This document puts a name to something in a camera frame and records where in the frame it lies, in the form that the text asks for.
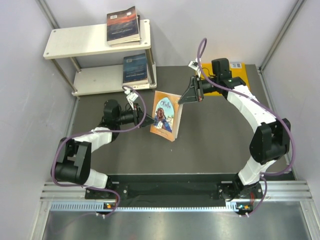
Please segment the orange illustrated children's book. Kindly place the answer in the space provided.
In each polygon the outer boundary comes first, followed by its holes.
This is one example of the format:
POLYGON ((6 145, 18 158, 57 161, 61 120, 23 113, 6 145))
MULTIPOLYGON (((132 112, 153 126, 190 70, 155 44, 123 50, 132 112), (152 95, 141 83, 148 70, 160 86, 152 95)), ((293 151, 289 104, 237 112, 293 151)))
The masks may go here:
POLYGON ((179 104, 181 95, 155 91, 152 118, 155 120, 150 132, 171 142, 178 137, 183 105, 179 104))

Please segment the blue hardcover book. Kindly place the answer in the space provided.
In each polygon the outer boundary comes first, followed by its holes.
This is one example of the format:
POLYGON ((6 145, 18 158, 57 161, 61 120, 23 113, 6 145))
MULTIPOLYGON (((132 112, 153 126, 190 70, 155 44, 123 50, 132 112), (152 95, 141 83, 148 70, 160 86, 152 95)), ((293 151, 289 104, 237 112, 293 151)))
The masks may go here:
POLYGON ((148 66, 145 53, 126 56, 123 59, 123 85, 143 85, 148 82, 148 66))

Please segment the black treehouse paperback book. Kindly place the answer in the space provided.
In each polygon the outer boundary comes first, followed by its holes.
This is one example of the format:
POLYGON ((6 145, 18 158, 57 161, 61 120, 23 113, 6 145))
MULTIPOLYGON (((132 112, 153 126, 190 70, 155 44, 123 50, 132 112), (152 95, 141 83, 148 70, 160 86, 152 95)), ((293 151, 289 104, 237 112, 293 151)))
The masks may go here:
POLYGON ((112 47, 139 45, 140 16, 127 15, 127 19, 121 19, 119 23, 107 27, 107 43, 112 47))

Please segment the dark sunset cover book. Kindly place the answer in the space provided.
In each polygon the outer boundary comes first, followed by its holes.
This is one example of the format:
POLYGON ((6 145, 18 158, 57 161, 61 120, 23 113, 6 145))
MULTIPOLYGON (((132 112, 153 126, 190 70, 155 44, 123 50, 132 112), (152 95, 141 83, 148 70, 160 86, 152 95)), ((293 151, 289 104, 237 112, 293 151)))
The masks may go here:
POLYGON ((140 22, 135 6, 106 15, 108 45, 135 43, 140 40, 140 22))

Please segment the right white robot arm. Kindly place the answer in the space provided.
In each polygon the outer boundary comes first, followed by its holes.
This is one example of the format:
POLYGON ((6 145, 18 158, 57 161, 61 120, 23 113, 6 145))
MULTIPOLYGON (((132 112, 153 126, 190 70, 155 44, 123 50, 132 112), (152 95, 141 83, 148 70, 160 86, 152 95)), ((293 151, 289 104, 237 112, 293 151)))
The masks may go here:
POLYGON ((220 189, 221 198, 231 201, 234 198, 245 198, 257 186, 260 177, 278 159, 290 149, 290 122, 275 115, 259 105, 245 81, 233 77, 230 63, 226 58, 212 60, 212 73, 204 78, 202 68, 197 60, 188 66, 196 71, 190 78, 189 86, 179 100, 179 104, 201 102, 205 94, 217 92, 247 120, 253 131, 249 145, 250 157, 232 180, 232 183, 220 189))

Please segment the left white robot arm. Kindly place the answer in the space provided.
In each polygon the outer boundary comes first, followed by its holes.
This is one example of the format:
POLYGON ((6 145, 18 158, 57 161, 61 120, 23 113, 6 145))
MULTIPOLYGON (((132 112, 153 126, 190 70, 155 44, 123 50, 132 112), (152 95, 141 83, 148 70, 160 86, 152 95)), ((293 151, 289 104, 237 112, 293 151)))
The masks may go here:
POLYGON ((51 168, 52 179, 96 188, 98 195, 109 198, 114 187, 106 174, 91 168, 92 153, 115 141, 119 133, 124 132, 121 130, 122 125, 134 124, 136 128, 143 128, 155 122, 138 103, 130 103, 129 108, 123 110, 116 100, 107 100, 102 119, 96 128, 60 140, 51 168))

